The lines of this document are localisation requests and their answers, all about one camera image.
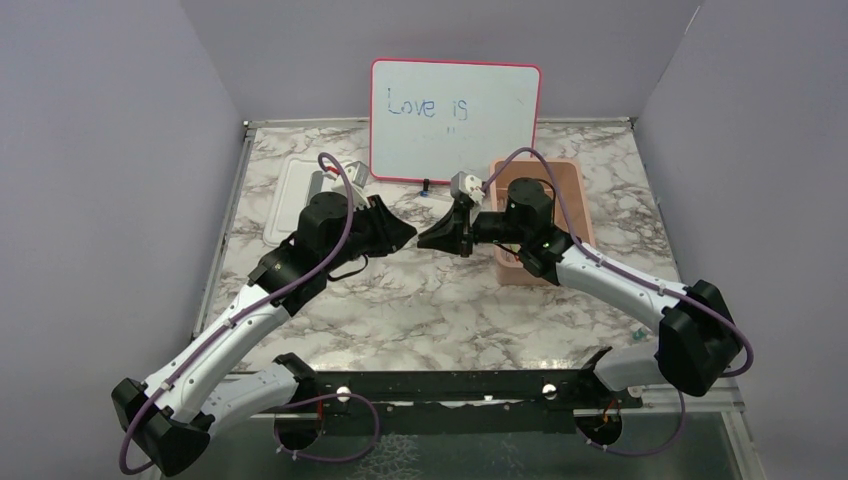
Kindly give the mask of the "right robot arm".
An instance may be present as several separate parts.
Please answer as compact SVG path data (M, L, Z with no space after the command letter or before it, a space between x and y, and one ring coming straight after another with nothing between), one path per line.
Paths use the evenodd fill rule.
M453 204L417 245L461 257L475 245L516 247L523 268L552 285L587 293L633 317L656 339L595 356L577 380L579 398L600 407L629 387L669 384L704 396L743 349L720 291L706 281L665 282L609 260L554 222L555 201L541 181L518 178L502 211L480 211L480 179L459 173Z

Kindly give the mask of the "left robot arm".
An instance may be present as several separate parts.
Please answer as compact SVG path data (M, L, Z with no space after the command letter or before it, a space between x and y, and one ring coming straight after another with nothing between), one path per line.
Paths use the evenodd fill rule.
M363 205L325 192L300 212L298 226L263 255L230 306L175 359L145 380L121 380L111 392L125 437L150 466L166 476L191 466L228 420L275 404L290 410L313 401L314 384L297 372L272 367L244 388L220 383L269 333L294 317L331 281L331 273L359 258L391 255L417 231L378 195Z

